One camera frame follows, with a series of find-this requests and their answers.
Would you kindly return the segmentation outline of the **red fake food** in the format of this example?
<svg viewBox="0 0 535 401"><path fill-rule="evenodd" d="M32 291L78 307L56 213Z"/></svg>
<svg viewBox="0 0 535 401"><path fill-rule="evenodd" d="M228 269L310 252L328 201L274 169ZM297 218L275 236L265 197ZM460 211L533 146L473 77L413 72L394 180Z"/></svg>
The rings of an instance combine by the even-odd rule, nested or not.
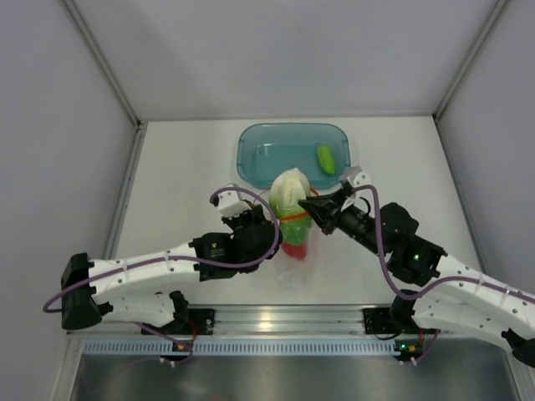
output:
<svg viewBox="0 0 535 401"><path fill-rule="evenodd" d="M297 261L303 261L308 255L308 244L306 242L293 245L285 241L281 244L281 248L286 255Z"/></svg>

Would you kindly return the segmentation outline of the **pale green fake cabbage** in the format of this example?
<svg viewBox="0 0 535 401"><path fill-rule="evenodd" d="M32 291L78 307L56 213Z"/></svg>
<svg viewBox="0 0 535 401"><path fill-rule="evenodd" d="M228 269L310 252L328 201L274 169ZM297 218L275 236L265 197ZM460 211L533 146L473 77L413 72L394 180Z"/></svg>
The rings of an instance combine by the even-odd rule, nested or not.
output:
<svg viewBox="0 0 535 401"><path fill-rule="evenodd" d="M268 203L280 222L283 241L293 245L308 241L312 218L298 202L309 196L308 178L298 168L285 170L273 182Z"/></svg>

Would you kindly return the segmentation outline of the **clear zip bag orange seal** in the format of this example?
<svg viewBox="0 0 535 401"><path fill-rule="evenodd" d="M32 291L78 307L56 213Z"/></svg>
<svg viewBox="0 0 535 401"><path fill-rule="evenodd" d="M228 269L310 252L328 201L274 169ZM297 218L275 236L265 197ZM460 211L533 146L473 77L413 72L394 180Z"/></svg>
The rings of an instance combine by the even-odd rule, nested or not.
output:
<svg viewBox="0 0 535 401"><path fill-rule="evenodd" d="M285 294L303 290L315 271L318 228L298 204L307 195L317 192L295 185L290 191L268 188L260 193L275 212L282 233L282 243L272 262L278 289Z"/></svg>

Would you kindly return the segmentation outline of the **green fake vegetable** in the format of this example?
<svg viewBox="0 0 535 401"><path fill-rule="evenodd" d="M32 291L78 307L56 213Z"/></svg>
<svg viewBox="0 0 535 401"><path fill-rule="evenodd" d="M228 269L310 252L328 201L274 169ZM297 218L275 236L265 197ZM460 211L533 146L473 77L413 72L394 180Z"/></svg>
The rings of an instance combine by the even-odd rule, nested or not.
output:
<svg viewBox="0 0 535 401"><path fill-rule="evenodd" d="M336 159L331 148L327 145L320 145L317 148L318 163L322 172L326 175L336 173Z"/></svg>

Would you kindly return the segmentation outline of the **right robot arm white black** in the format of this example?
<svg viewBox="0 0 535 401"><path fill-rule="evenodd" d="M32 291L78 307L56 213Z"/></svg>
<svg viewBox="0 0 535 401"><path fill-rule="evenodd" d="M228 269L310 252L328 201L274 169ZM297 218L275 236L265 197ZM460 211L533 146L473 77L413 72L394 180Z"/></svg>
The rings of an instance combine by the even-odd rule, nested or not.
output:
<svg viewBox="0 0 535 401"><path fill-rule="evenodd" d="M534 296L457 260L442 247L417 236L419 226L395 202L380 206L377 190L367 211L355 206L348 186L329 195L301 200L325 235L341 231L380 260L396 298L391 324L408 332L414 326L456 332L508 351L534 365Z"/></svg>

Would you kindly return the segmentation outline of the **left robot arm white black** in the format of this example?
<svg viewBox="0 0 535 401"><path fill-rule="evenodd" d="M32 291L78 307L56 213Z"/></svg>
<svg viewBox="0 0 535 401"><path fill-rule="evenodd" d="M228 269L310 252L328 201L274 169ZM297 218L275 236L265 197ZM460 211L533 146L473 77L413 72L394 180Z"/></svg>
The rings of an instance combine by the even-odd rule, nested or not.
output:
<svg viewBox="0 0 535 401"><path fill-rule="evenodd" d="M174 334L183 332L189 322L183 287L254 272L277 253L283 239L261 206L222 221L231 232L206 233L131 260L92 260L85 253L71 256L60 281L62 328L140 322Z"/></svg>

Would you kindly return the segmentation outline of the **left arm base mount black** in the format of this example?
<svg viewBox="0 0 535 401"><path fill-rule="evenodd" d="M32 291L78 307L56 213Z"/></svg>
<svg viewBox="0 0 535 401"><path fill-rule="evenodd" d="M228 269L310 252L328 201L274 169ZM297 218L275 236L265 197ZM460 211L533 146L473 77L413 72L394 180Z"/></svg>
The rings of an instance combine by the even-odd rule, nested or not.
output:
<svg viewBox="0 0 535 401"><path fill-rule="evenodd" d="M214 331L215 310L210 308L190 309L179 312L174 319L162 327L145 325L167 336L190 336L193 334L211 336Z"/></svg>

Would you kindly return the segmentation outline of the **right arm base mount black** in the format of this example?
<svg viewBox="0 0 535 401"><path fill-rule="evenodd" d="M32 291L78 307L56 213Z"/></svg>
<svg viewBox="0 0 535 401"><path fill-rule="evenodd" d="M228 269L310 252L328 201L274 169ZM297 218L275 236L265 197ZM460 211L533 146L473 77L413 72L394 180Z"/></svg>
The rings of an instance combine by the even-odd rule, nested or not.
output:
<svg viewBox="0 0 535 401"><path fill-rule="evenodd" d="M419 328L409 317L399 316L388 307L371 307L363 311L366 334L401 335L418 333Z"/></svg>

